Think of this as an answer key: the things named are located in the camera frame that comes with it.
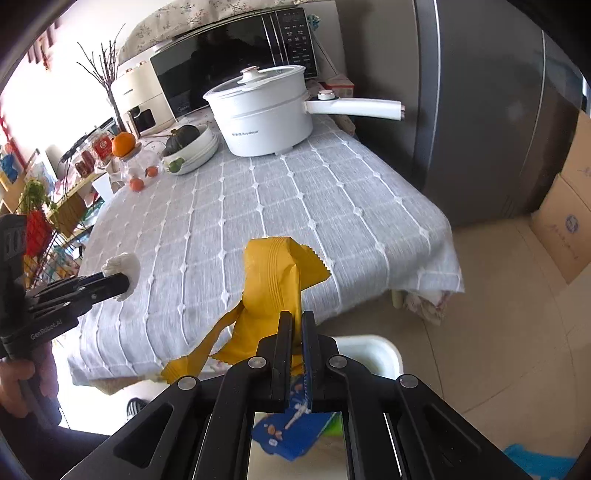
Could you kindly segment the lower cardboard box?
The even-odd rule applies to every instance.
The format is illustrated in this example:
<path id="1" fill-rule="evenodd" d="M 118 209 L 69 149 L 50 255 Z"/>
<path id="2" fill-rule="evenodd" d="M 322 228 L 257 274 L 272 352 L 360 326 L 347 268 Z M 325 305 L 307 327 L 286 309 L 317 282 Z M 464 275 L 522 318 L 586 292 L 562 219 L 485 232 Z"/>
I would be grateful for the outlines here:
<path id="1" fill-rule="evenodd" d="M 531 229 L 567 284 L 590 264 L 590 208 L 561 174 L 533 214 Z"/>

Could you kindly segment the red label spice jar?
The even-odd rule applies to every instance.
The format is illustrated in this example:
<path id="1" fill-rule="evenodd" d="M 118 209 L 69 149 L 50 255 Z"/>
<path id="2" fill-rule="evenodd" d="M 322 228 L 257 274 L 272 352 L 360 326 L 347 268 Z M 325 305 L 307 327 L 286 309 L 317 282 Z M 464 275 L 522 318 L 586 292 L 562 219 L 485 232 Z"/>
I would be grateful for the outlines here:
<path id="1" fill-rule="evenodd" d="M 90 144 L 102 164 L 107 164 L 112 159 L 112 139 L 108 132 L 95 132 L 90 138 Z"/>

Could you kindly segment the yellow snack wrapper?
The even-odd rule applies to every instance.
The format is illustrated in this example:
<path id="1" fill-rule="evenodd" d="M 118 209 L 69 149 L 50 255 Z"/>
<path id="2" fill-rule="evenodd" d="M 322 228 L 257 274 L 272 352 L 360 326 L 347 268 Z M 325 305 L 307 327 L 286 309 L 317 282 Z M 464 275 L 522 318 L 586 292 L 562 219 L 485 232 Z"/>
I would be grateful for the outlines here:
<path id="1" fill-rule="evenodd" d="M 256 354 L 263 338 L 277 333 L 280 314 L 294 318 L 296 347 L 301 343 L 301 292 L 329 279 L 322 259 L 290 237 L 252 239 L 243 252 L 245 283 L 242 299 L 219 319 L 188 355 L 168 362 L 160 377 L 168 384 L 185 375 L 197 376 L 206 360 L 228 365 Z"/>

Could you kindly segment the large orange fruit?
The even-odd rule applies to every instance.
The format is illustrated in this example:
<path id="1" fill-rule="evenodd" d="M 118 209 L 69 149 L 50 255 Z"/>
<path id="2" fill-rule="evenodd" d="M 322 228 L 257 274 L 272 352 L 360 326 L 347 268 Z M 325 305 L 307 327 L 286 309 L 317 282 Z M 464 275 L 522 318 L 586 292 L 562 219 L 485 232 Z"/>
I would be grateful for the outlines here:
<path id="1" fill-rule="evenodd" d="M 112 154 L 118 158 L 125 157 L 134 150 L 136 139 L 133 134 L 122 131 L 111 142 Z"/>

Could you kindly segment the small white tissue wad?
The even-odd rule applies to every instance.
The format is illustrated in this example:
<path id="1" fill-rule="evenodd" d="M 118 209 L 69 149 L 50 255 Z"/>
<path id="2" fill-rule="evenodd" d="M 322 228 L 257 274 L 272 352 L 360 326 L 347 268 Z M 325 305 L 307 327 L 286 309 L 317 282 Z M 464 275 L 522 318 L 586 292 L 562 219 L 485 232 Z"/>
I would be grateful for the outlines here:
<path id="1" fill-rule="evenodd" d="M 105 277 L 123 274 L 127 278 L 129 286 L 123 293 L 115 297 L 116 301 L 123 302 L 133 293 L 139 282 L 140 261 L 134 253 L 124 252 L 107 259 L 101 267 L 101 272 Z"/>

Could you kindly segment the white electric cooking pot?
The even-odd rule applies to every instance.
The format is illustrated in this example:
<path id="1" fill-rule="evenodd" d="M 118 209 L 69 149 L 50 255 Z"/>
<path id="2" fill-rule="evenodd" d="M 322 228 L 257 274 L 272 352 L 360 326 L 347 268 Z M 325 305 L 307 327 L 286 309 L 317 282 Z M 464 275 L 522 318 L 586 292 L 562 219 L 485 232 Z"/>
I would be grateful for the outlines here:
<path id="1" fill-rule="evenodd" d="M 405 106 L 394 100 L 339 98 L 329 89 L 312 97 L 304 67 L 287 65 L 242 75 L 204 94 L 229 151 L 239 157 L 287 152 L 311 136 L 315 115 L 353 115 L 402 121 Z"/>

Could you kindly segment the cream air fryer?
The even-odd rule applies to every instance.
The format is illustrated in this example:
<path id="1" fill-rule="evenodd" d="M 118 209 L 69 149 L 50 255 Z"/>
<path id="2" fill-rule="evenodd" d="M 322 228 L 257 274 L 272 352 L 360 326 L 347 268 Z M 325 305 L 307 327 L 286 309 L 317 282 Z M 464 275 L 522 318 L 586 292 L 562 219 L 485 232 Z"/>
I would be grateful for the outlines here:
<path id="1" fill-rule="evenodd" d="M 149 61 L 119 75 L 112 84 L 112 92 L 125 127 L 137 138 L 156 134 L 175 123 Z"/>

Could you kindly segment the white square trash bin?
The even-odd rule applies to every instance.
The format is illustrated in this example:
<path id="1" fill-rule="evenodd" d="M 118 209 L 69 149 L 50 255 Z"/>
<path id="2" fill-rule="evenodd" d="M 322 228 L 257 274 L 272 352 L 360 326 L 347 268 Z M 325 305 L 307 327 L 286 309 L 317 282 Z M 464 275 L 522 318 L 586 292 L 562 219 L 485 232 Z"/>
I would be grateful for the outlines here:
<path id="1" fill-rule="evenodd" d="M 404 374 L 399 349 L 378 335 L 335 336 L 339 353 L 365 365 L 371 373 L 396 380 Z"/>

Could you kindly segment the clear glass jar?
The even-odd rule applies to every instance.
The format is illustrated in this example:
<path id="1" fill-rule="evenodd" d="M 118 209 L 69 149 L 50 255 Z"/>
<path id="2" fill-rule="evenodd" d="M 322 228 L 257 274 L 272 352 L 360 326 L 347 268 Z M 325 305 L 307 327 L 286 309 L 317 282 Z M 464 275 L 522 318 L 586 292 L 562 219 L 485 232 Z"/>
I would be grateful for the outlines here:
<path id="1" fill-rule="evenodd" d="M 140 178 L 144 182 L 144 189 L 155 182 L 160 175 L 160 161 L 158 155 L 152 150 L 137 150 L 130 152 L 121 159 L 122 174 L 126 184 L 131 178 Z M 158 175 L 154 178 L 145 176 L 145 169 L 149 166 L 158 168 Z"/>

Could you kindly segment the cardboard box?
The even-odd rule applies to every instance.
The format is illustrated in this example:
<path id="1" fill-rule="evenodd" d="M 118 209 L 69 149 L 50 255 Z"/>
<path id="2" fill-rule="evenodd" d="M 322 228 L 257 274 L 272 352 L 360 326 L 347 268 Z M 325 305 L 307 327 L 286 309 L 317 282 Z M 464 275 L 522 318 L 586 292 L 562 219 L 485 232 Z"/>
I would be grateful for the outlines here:
<path id="1" fill-rule="evenodd" d="M 591 119 L 584 112 L 578 115 L 575 134 L 561 171 L 561 177 L 582 201 L 591 203 Z"/>
<path id="2" fill-rule="evenodd" d="M 590 208 L 561 174 L 533 214 L 531 229 L 567 284 L 590 264 Z"/>

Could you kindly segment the blue plastic stool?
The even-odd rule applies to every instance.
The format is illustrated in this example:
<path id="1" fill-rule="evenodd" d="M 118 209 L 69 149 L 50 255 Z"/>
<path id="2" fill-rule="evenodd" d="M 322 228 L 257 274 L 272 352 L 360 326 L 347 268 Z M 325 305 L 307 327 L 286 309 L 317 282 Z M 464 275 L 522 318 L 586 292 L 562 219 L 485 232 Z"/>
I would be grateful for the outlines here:
<path id="1" fill-rule="evenodd" d="M 564 479 L 576 459 L 546 455 L 526 450 L 521 444 L 512 444 L 504 453 L 534 479 Z"/>

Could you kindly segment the white ceramic bowl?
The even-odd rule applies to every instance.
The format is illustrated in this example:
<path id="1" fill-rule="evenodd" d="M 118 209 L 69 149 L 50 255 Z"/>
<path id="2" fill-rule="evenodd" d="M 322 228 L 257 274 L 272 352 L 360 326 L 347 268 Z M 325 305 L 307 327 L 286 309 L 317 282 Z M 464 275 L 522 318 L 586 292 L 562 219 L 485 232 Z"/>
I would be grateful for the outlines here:
<path id="1" fill-rule="evenodd" d="M 166 172 L 172 175 L 184 175 L 204 165 L 216 153 L 219 138 L 207 124 L 193 125 L 200 131 L 200 136 L 183 150 L 164 157 L 161 161 Z"/>

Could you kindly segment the dried branches in vase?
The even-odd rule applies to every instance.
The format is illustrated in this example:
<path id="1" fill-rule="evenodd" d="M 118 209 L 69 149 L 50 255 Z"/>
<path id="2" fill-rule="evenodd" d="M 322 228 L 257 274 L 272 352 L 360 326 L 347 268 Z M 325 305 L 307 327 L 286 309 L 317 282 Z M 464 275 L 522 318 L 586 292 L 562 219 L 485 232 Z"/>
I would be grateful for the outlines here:
<path id="1" fill-rule="evenodd" d="M 85 63 L 78 62 L 78 65 L 96 80 L 105 91 L 108 102 L 113 110 L 114 122 L 119 132 L 124 131 L 125 126 L 114 98 L 112 85 L 117 79 L 117 39 L 122 29 L 123 26 L 121 26 L 113 40 L 109 40 L 106 44 L 100 44 L 97 55 L 94 55 L 93 51 L 87 53 L 84 47 L 80 43 L 77 43 L 85 58 Z"/>

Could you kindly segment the blue snack package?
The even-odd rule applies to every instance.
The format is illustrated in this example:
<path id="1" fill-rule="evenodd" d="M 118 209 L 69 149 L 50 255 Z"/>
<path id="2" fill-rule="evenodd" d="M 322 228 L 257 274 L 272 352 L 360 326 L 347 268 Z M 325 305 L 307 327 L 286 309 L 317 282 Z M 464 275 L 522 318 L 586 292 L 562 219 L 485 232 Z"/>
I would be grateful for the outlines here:
<path id="1" fill-rule="evenodd" d="M 252 429 L 252 440 L 270 455 L 294 461 L 315 445 L 337 414 L 312 413 L 304 396 L 304 377 L 291 379 L 287 409 L 266 414 Z"/>

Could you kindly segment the upper cardboard box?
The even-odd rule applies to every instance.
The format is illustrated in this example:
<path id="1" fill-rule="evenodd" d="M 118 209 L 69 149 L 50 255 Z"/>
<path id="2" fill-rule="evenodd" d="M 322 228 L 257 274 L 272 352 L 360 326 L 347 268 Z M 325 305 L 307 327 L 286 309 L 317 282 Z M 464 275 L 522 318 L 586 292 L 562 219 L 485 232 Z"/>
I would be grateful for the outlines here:
<path id="1" fill-rule="evenodd" d="M 591 119 L 584 112 L 578 115 L 575 134 L 561 171 L 561 177 L 582 201 L 591 203 Z"/>

